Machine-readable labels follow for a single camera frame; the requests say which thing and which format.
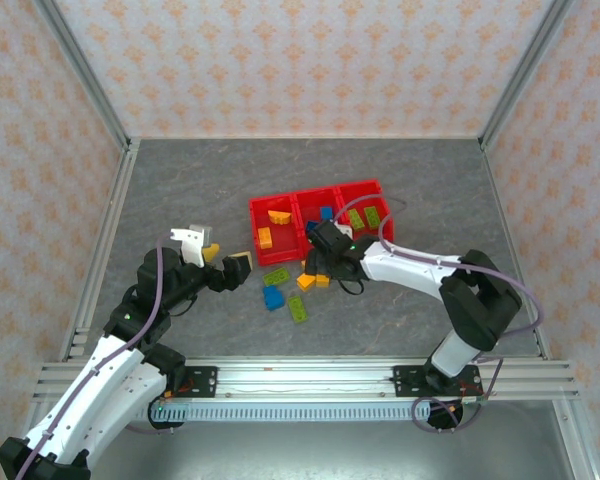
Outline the aluminium side rail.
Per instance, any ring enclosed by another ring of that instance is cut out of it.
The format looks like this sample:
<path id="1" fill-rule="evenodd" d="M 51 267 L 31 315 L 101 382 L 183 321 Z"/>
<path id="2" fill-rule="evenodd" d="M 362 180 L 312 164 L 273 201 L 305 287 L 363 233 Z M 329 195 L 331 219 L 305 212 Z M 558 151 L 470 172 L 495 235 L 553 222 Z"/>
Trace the aluminium side rail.
<path id="1" fill-rule="evenodd" d="M 140 142 L 140 138 L 132 137 L 129 143 L 122 148 L 118 168 L 114 179 L 112 180 L 109 195 L 105 203 L 97 241 L 84 277 L 81 294 L 69 321 L 60 349 L 59 360 L 61 362 L 67 362 L 70 358 L 73 358 L 73 351 L 75 349 L 84 351 L 84 347 L 78 340 L 80 337 L 85 337 L 91 329 L 94 312 L 97 306 L 129 182 L 133 173 Z"/>
<path id="2" fill-rule="evenodd" d="M 544 333 L 542 331 L 542 324 L 546 319 L 546 311 L 537 294 L 525 283 L 524 274 L 516 253 L 511 230 L 506 219 L 504 204 L 497 189 L 495 174 L 485 152 L 482 152 L 482 160 L 493 191 L 496 207 L 503 226 L 508 251 L 512 260 L 514 270 L 513 278 L 522 285 L 521 292 L 524 297 L 525 310 L 529 317 L 529 321 L 524 326 L 519 327 L 518 332 L 511 331 L 510 336 L 514 337 L 526 334 L 532 335 L 536 342 L 540 358 L 543 360 L 548 360 L 551 358 L 551 351 L 550 347 L 546 343 Z"/>

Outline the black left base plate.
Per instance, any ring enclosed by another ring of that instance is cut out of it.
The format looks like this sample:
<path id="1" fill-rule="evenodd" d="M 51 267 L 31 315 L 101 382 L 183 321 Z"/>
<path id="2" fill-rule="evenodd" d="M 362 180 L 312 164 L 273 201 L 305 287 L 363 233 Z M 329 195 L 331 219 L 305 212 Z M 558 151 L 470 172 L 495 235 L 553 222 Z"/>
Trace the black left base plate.
<path id="1" fill-rule="evenodd" d="M 216 366 L 183 366 L 167 380 L 164 397 L 214 398 L 218 382 Z"/>

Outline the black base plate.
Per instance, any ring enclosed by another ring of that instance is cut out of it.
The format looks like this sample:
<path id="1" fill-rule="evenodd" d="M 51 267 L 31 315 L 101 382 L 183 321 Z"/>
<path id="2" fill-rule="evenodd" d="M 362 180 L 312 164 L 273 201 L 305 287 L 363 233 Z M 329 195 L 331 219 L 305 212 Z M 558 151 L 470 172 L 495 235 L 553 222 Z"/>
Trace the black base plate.
<path id="1" fill-rule="evenodd" d="M 481 374 L 475 365 L 465 366 L 454 377 L 424 365 L 396 365 L 390 380 L 397 397 L 466 397 L 484 393 Z"/>
<path id="2" fill-rule="evenodd" d="M 214 398 L 218 382 L 216 366 L 183 366 L 167 380 L 164 397 Z"/>

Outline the aluminium mounting rail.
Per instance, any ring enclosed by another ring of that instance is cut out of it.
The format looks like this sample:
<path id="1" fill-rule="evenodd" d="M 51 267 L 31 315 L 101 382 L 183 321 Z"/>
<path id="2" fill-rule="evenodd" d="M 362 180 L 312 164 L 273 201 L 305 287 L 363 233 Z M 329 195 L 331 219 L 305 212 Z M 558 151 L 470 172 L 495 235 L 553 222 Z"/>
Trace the aluminium mounting rail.
<path id="1" fill-rule="evenodd" d="M 420 365 L 422 358 L 383 356 L 206 357 L 188 366 L 217 368 L 216 399 L 303 401 L 388 401 L 396 397 L 399 365 Z M 559 400 L 578 398 L 584 388 L 568 360 L 509 357 L 478 365 L 479 372 L 460 383 L 461 398 Z"/>

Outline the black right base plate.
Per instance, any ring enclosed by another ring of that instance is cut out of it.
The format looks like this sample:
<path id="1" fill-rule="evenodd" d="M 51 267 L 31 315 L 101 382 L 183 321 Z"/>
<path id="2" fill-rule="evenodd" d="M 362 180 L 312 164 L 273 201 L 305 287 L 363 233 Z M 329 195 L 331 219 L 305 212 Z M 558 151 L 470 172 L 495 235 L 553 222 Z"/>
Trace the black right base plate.
<path id="1" fill-rule="evenodd" d="M 475 365 L 465 366 L 454 377 L 424 365 L 396 365 L 390 380 L 397 397 L 466 397 L 484 393 L 481 374 Z"/>

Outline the aluminium frame post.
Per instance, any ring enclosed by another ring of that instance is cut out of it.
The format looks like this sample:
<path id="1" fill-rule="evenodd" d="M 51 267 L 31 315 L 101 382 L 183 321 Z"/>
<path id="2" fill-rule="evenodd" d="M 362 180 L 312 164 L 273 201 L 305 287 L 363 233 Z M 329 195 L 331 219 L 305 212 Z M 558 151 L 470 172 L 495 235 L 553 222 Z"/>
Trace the aluminium frame post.
<path id="1" fill-rule="evenodd" d="M 499 97 L 483 132 L 478 137 L 478 143 L 482 151 L 487 150 L 504 126 L 573 3 L 574 0 L 551 1 L 547 12 L 542 17 L 503 93 Z"/>
<path id="2" fill-rule="evenodd" d="M 77 75 L 108 132 L 122 149 L 126 149 L 131 142 L 130 137 L 57 1 L 32 1 L 58 41 L 65 59 Z"/>

